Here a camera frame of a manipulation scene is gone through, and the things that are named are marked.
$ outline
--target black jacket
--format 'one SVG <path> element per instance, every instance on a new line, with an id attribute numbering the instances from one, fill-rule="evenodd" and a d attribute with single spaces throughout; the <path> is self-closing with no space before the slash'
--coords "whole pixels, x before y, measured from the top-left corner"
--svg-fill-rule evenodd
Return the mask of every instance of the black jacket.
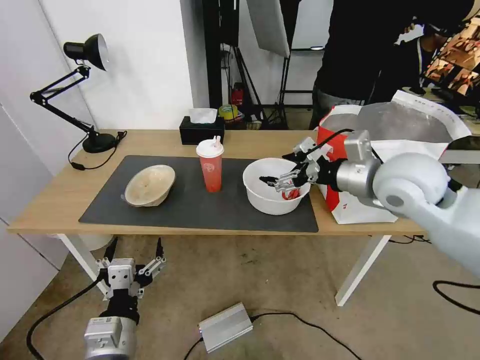
<path id="1" fill-rule="evenodd" d="M 367 101 L 395 41 L 414 16 L 438 26 L 457 24 L 473 1 L 334 0 L 317 88 L 339 98 Z"/>

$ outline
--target red object in bowl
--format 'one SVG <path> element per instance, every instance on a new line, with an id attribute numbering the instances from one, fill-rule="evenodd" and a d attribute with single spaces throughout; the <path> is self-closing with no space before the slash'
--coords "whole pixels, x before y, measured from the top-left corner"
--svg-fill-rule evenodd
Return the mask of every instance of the red object in bowl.
<path id="1" fill-rule="evenodd" d="M 288 195 L 286 195 L 285 192 L 281 193 L 281 197 L 284 200 L 293 200 L 293 199 L 298 198 L 299 196 L 300 196 L 300 189 L 292 190 L 288 193 Z"/>

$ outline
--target white table leg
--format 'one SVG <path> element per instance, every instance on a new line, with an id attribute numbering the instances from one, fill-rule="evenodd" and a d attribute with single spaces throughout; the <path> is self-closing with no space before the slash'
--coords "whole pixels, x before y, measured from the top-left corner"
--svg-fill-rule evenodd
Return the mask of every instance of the white table leg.
<path id="1" fill-rule="evenodd" d="M 365 249 L 335 295 L 338 306 L 343 306 L 354 292 L 355 288 L 370 269 L 382 249 L 387 245 L 392 235 L 372 236 Z"/>
<path id="2" fill-rule="evenodd" d="M 87 249 L 84 241 L 78 235 L 56 234 L 56 236 L 65 244 L 90 279 L 96 280 L 99 275 L 97 263 L 92 253 Z M 104 281 L 99 282 L 96 286 L 103 295 L 109 291 Z"/>

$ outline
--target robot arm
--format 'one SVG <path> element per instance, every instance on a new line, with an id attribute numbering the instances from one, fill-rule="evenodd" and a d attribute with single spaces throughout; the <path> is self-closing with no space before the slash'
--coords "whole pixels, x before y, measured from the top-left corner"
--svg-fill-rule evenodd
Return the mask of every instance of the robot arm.
<path id="1" fill-rule="evenodd" d="M 480 189 L 453 186 L 445 168 L 419 153 L 397 155 L 385 163 L 372 155 L 368 131 L 345 140 L 348 159 L 329 162 L 311 138 L 294 148 L 298 165 L 279 178 L 261 177 L 277 191 L 306 182 L 330 185 L 371 207 L 388 209 L 424 228 L 438 249 L 480 277 Z"/>
<path id="2" fill-rule="evenodd" d="M 108 308 L 99 317 L 91 318 L 85 330 L 85 359 L 133 359 L 137 346 L 137 325 L 140 321 L 138 299 L 145 287 L 166 265 L 161 239 L 158 238 L 155 258 L 147 265 L 136 265 L 132 258 L 113 258 L 117 240 L 108 247 L 105 257 L 97 260 L 106 269 L 109 287 L 105 295 Z"/>

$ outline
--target red cup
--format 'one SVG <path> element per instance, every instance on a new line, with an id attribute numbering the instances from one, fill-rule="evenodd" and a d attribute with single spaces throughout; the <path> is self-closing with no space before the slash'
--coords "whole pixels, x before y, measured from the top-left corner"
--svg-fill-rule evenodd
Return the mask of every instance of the red cup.
<path id="1" fill-rule="evenodd" d="M 209 193 L 219 192 L 222 188 L 222 156 L 200 157 L 201 171 Z"/>
<path id="2" fill-rule="evenodd" d="M 201 172 L 209 193 L 219 192 L 222 188 L 222 154 L 224 147 L 220 137 L 200 142 L 196 153 L 200 157 Z"/>

